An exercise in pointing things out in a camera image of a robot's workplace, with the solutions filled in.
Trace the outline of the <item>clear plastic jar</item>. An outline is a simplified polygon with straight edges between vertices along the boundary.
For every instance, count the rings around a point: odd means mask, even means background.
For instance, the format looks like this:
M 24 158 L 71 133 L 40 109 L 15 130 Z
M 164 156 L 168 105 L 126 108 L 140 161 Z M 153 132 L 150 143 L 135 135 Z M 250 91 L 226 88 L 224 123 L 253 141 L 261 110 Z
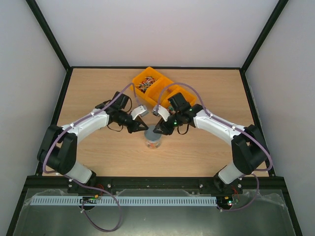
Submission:
M 159 148 L 161 145 L 161 138 L 157 140 L 146 139 L 145 144 L 146 144 L 146 147 L 151 148 L 151 149 Z

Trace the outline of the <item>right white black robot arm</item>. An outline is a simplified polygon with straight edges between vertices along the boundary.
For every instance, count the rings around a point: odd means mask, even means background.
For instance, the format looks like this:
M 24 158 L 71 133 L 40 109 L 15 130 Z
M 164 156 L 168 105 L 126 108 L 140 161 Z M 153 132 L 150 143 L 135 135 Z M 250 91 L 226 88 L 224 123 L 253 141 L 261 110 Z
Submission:
M 224 120 L 203 105 L 191 105 L 180 92 L 168 101 L 174 109 L 173 113 L 161 105 L 154 106 L 153 114 L 161 117 L 154 128 L 155 133 L 172 135 L 175 128 L 186 124 L 207 131 L 231 146 L 232 161 L 214 176 L 214 186 L 219 192 L 226 192 L 236 179 L 257 171 L 269 158 L 264 138 L 256 126 L 244 127 Z

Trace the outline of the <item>yellow bin with gummies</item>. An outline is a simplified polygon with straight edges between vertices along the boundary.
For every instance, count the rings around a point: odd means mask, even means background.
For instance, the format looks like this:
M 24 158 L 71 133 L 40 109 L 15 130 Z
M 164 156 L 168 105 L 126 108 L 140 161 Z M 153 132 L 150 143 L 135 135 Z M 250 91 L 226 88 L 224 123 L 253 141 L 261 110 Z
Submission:
M 168 79 L 165 76 L 160 77 L 157 79 L 152 85 L 150 85 L 146 92 L 145 92 L 145 100 L 152 105 L 153 107 L 158 103 L 158 98 L 161 93 L 161 91 L 169 84 L 172 84 L 173 81 Z M 177 89 L 178 85 L 173 85 L 169 88 L 167 88 L 161 97 L 161 104 L 165 99 L 168 99 L 170 97 L 170 94 Z

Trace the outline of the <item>grey round jar lid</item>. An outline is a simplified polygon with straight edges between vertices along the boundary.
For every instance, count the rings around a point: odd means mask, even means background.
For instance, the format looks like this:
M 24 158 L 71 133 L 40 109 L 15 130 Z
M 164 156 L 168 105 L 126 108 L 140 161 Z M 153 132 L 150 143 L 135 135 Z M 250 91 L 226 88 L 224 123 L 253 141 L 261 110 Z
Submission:
M 144 137 L 149 142 L 158 142 L 161 139 L 161 134 L 155 133 L 154 129 L 154 125 L 149 125 L 148 129 L 144 131 Z

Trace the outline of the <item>yellow bin with lollipops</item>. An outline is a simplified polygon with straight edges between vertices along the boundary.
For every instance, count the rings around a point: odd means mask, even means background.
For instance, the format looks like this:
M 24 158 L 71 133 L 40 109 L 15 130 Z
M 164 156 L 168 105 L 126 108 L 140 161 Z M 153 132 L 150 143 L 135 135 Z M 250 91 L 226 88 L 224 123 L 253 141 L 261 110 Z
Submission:
M 162 77 L 162 74 L 152 67 L 147 67 L 140 74 L 132 79 L 135 85 L 136 93 L 143 99 L 145 99 L 148 89 L 155 83 L 158 79 Z

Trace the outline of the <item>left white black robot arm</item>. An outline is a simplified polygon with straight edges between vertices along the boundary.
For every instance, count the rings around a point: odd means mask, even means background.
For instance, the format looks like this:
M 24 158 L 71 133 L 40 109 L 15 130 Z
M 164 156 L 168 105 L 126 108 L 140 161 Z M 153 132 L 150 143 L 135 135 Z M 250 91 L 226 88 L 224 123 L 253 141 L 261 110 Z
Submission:
M 96 174 L 79 163 L 77 146 L 86 137 L 111 123 L 126 127 L 128 133 L 148 130 L 148 126 L 142 120 L 148 109 L 140 104 L 130 112 L 125 111 L 125 106 L 130 101 L 129 96 L 116 92 L 111 100 L 96 105 L 83 118 L 63 126 L 50 125 L 37 154 L 43 172 L 48 173 L 46 167 L 50 167 L 53 172 L 81 184 L 94 186 Z

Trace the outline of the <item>yellow bin with colourful candies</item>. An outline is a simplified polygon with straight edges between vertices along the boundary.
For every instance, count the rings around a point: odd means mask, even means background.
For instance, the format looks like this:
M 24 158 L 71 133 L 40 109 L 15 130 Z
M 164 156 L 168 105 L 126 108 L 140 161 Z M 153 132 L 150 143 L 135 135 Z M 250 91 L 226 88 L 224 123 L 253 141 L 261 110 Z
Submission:
M 161 105 L 164 108 L 169 108 L 171 106 L 169 102 L 169 98 L 176 95 L 177 93 L 181 93 L 185 100 L 190 104 L 194 105 L 196 102 L 196 96 L 193 95 L 191 92 L 189 92 L 187 89 L 185 89 L 183 86 L 180 85 L 174 85 L 167 88 L 160 96 L 160 94 L 157 95 L 157 102 L 159 102 L 159 105 Z

